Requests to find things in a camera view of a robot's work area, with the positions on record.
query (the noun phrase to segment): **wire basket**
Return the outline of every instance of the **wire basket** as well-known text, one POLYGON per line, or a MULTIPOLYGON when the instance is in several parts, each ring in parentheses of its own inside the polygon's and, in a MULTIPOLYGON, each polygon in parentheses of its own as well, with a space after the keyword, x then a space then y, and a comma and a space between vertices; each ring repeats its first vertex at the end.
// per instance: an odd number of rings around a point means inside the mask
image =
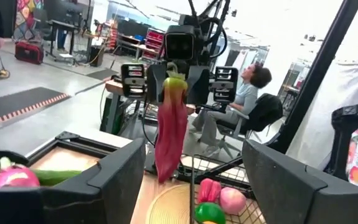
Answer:
MULTIPOLYGON (((198 188, 199 185, 194 183, 194 177, 196 177, 197 174, 202 174, 207 170, 210 170, 214 167, 217 167, 222 164, 221 161, 195 155, 194 157, 187 156, 185 159, 182 159, 182 162, 185 166, 188 165, 189 161, 188 159, 193 159, 191 161, 191 169, 192 169, 192 181, 191 181, 191 194, 190 194, 190 216, 191 216, 191 223, 197 223, 194 220, 194 210, 197 206, 197 196, 198 196, 198 188)), ((234 167, 232 169, 229 169, 218 176, 226 177, 233 180, 239 180, 244 183, 248 183, 248 177, 247 173, 245 172, 245 169, 243 167, 234 167)), ((220 184, 223 187, 231 187, 235 188, 239 191, 241 191, 245 196, 250 195, 250 189, 249 188, 242 188, 230 184, 226 184, 222 181, 220 181, 220 184)), ((252 199, 247 199, 247 203, 245 208, 238 213, 238 215, 228 215, 226 214, 226 224, 266 224, 266 221, 259 209, 258 203, 252 199)))

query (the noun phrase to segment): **white curtain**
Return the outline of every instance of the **white curtain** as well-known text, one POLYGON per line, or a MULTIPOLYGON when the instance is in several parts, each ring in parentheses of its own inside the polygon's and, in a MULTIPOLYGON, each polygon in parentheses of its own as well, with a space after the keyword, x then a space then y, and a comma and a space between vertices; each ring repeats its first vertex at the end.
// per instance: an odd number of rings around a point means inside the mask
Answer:
POLYGON ((323 170, 331 156, 331 113, 358 104, 358 64, 332 63, 286 153, 323 170))

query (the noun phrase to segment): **floor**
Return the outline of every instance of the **floor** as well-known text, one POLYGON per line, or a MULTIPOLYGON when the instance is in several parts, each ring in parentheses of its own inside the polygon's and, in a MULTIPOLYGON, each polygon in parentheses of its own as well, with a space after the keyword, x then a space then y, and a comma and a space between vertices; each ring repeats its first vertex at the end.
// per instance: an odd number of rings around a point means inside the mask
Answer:
MULTIPOLYGON (((8 126, 0 126, 0 149, 16 151, 21 154, 27 154, 72 125, 80 126, 81 128, 98 129, 101 108, 103 108, 104 103, 103 99, 107 94, 101 95, 103 81, 87 75, 109 68, 114 58, 116 58, 116 62, 112 69, 115 71, 120 70, 122 63, 130 61, 127 57, 115 57, 105 54, 102 65, 97 68, 85 65, 73 67, 66 63, 55 62, 48 57, 44 59, 42 65, 33 65, 14 58, 13 43, 6 43, 0 51, 0 56, 5 68, 11 72, 10 78, 0 80, 0 97, 39 86, 72 96, 68 100, 25 119, 8 126)), ((194 116, 190 116, 189 123, 191 123, 192 119, 194 119, 194 116)), ((269 140, 276 133, 281 123, 279 121, 272 125, 269 132, 257 133, 261 142, 269 140)), ((143 138, 142 129, 138 128, 140 125, 139 120, 133 121, 132 129, 126 130, 123 136, 131 139, 143 138)), ((151 138, 155 130, 154 126, 147 125, 146 127, 146 132, 151 138)), ((185 152, 189 154, 200 152, 203 147, 206 147, 203 144, 196 144, 196 138, 191 134, 186 136, 185 152)), ((234 139, 228 139, 227 141, 239 149, 242 146, 240 141, 234 139)), ((219 159, 223 161, 230 160, 225 152, 220 153, 219 159)))

